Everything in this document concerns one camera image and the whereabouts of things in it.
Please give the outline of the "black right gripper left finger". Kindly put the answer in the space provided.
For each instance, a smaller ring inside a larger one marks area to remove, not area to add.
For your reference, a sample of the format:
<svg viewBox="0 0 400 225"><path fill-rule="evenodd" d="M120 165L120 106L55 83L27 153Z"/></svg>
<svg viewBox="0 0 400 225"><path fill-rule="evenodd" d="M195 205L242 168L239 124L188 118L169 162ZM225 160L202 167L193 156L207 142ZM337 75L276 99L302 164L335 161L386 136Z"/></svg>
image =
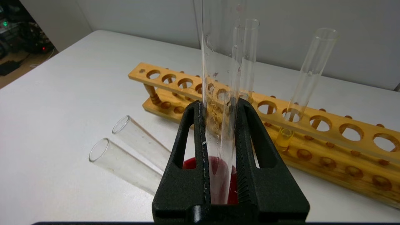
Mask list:
<svg viewBox="0 0 400 225"><path fill-rule="evenodd" d="M152 202L154 219L187 219L191 208L209 203L209 163L202 112L202 102L195 101L183 113L172 152ZM191 126L194 127L196 167L184 169Z"/></svg>

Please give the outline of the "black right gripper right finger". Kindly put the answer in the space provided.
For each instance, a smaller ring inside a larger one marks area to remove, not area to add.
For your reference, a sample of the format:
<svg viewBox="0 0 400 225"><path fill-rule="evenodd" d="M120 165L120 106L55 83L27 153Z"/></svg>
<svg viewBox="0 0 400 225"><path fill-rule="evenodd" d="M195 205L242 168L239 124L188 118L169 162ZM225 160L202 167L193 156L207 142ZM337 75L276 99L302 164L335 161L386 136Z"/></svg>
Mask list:
<svg viewBox="0 0 400 225"><path fill-rule="evenodd" d="M239 98L235 132L237 192L256 219L306 219L310 204L254 107Z"/></svg>

